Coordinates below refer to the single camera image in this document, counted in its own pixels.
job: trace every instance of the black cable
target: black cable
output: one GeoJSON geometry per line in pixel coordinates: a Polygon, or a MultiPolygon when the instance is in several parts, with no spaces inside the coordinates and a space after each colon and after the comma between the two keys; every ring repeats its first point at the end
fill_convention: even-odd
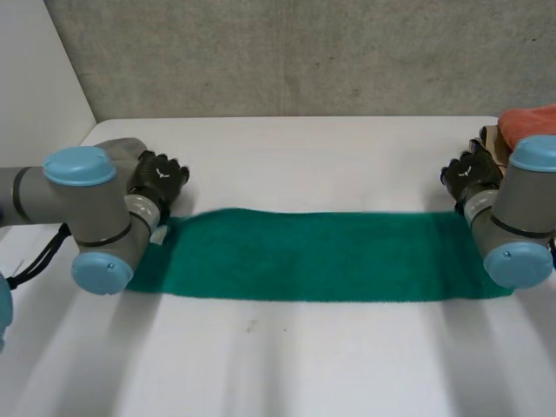
{"type": "Polygon", "coordinates": [[[65,239],[70,235],[70,228],[68,228],[68,225],[64,223],[60,226],[54,237],[50,239],[50,242],[48,242],[48,244],[44,247],[39,256],[26,269],[16,276],[6,279],[10,285],[10,289],[16,289],[17,286],[35,278],[43,272],[46,267],[49,266],[56,252],[62,247],[63,241],[65,241],[65,239]]]}
{"type": "Polygon", "coordinates": [[[554,238],[550,239],[548,246],[550,247],[550,253],[553,256],[553,265],[556,268],[556,244],[554,244],[554,238]]]}

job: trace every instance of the white logo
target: white logo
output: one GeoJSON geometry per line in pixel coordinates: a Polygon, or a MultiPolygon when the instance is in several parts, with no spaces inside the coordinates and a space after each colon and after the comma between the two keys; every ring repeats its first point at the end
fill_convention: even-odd
{"type": "Polygon", "coordinates": [[[469,173],[470,173],[470,172],[471,172],[471,167],[469,167],[469,168],[467,169],[467,171],[464,172],[463,174],[458,173],[458,176],[469,176],[469,173]]]}
{"type": "Polygon", "coordinates": [[[166,175],[163,174],[162,172],[160,172],[160,169],[156,169],[156,173],[158,174],[158,176],[160,176],[161,178],[168,178],[170,175],[166,175]]]}

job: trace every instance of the black robotic finger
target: black robotic finger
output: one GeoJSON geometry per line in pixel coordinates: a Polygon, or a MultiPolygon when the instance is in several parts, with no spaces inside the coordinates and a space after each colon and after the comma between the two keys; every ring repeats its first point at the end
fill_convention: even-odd
{"type": "Polygon", "coordinates": [[[481,189],[499,188],[503,178],[492,156],[478,139],[471,140],[469,148],[470,152],[463,152],[459,160],[453,159],[440,172],[440,180],[456,201],[456,208],[460,212],[471,195],[481,189]]]}
{"type": "Polygon", "coordinates": [[[169,216],[169,208],[189,180],[189,169],[180,167],[174,158],[169,160],[164,154],[143,152],[136,170],[131,177],[130,193],[149,198],[161,211],[161,219],[169,216]]]}

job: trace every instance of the orange towel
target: orange towel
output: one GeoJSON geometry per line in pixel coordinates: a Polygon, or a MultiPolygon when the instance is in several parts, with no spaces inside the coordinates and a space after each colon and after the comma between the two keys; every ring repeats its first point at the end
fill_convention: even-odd
{"type": "Polygon", "coordinates": [[[512,149],[532,135],[556,135],[556,104],[537,109],[511,109],[498,120],[500,133],[512,149]]]}

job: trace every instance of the gray concrete wall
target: gray concrete wall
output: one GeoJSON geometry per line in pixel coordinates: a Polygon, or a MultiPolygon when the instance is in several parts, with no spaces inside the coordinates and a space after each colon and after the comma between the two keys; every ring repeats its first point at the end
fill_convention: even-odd
{"type": "Polygon", "coordinates": [[[46,0],[100,122],[556,102],[548,0],[46,0]]]}

